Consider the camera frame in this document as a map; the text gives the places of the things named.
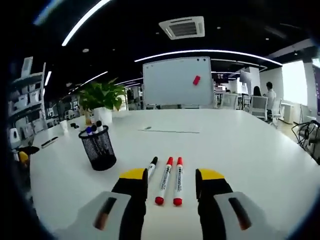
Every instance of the black mesh pen holder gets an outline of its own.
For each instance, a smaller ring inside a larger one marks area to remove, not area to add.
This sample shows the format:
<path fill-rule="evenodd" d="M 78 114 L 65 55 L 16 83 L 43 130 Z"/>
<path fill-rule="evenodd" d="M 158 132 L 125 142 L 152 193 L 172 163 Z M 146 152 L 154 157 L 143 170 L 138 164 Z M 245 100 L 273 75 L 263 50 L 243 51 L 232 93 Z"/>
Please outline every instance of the black mesh pen holder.
<path fill-rule="evenodd" d="M 88 135 L 86 130 L 79 133 L 91 166 L 96 171 L 104 171 L 115 165 L 117 159 L 108 134 L 108 126 L 103 131 Z"/>

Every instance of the potted plant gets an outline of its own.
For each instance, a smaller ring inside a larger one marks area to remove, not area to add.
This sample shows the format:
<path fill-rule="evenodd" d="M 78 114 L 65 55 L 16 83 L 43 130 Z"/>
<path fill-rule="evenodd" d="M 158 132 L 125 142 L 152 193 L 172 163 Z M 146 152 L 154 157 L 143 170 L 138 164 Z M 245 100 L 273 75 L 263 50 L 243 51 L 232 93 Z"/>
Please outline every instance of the potted plant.
<path fill-rule="evenodd" d="M 108 83 L 91 82 L 80 91 L 80 105 L 84 110 L 93 111 L 95 122 L 100 120 L 107 125 L 112 123 L 112 110 L 120 109 L 122 99 L 125 95 L 123 86 L 114 85 L 113 79 Z"/>

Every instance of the table surface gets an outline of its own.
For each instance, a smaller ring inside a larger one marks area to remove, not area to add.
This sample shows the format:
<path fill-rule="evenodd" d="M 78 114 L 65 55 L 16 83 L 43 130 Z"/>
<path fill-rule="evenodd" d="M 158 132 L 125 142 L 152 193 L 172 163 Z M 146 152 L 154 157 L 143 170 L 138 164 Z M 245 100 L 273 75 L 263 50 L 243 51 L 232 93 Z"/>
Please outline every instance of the table surface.
<path fill-rule="evenodd" d="M 85 118 L 69 123 L 83 129 Z M 146 127 L 153 131 L 141 131 Z M 159 160 L 148 186 L 143 240 L 202 239 L 195 187 L 197 168 L 223 174 L 233 191 L 250 197 L 264 211 L 267 223 L 284 236 L 303 220 L 319 194 L 320 167 L 316 162 L 280 131 L 240 110 L 114 112 L 109 135 L 117 162 L 102 172 L 91 168 L 78 134 L 79 128 L 69 128 L 63 134 L 57 125 L 34 139 L 39 147 L 59 136 L 34 154 L 30 163 L 34 205 L 51 232 L 67 228 L 81 207 L 113 188 L 121 173 L 147 168 L 154 156 Z M 174 165 L 178 157 L 184 160 L 181 207 L 173 206 L 175 166 L 164 206 L 154 203 L 170 156 Z"/>

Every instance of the ceiling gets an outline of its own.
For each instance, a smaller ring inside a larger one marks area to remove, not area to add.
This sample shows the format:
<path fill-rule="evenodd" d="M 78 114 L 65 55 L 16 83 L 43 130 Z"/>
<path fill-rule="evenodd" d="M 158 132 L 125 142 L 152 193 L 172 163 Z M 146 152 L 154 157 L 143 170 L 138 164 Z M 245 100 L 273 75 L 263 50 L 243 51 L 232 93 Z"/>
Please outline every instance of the ceiling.
<path fill-rule="evenodd" d="M 21 11 L 23 23 L 19 29 L 27 37 L 19 39 L 13 61 L 16 69 L 22 65 L 23 57 L 34 56 L 38 62 L 46 62 L 46 74 L 52 71 L 45 88 L 46 101 L 66 96 L 76 84 L 106 71 L 96 80 L 103 82 L 118 77 L 116 83 L 120 83 L 141 78 L 144 63 L 168 58 L 209 56 L 211 70 L 215 72 L 235 72 L 249 66 L 261 70 L 276 68 L 279 65 L 256 57 L 221 52 L 179 53 L 135 60 L 185 50 L 226 50 L 265 57 L 310 36 L 305 22 L 297 20 L 286 1 L 111 0 L 62 46 L 73 26 L 99 0 L 83 2 L 60 0 L 48 8 L 36 3 L 22 5 L 27 11 Z M 50 13 L 42 22 L 32 24 L 42 10 Z M 170 40 L 159 27 L 159 22 L 192 16 L 204 17 L 205 37 Z M 277 61 L 289 62 L 300 57 L 291 55 L 292 58 L 289 55 Z"/>

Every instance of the person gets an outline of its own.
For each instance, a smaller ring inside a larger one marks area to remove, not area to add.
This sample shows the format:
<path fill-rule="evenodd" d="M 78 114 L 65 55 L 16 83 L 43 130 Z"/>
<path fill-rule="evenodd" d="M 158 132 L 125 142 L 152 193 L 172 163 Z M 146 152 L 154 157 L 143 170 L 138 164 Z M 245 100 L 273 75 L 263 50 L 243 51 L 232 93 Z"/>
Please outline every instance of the person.
<path fill-rule="evenodd" d="M 268 98 L 268 103 L 266 105 L 266 114 L 268 117 L 268 120 L 271 120 L 272 118 L 272 108 L 274 107 L 275 99 L 277 97 L 276 92 L 273 90 L 273 84 L 272 82 L 266 83 L 266 88 L 268 89 L 268 92 L 264 94 L 263 96 Z"/>
<path fill-rule="evenodd" d="M 253 88 L 253 96 L 261 97 L 260 87 L 255 86 L 255 87 Z"/>

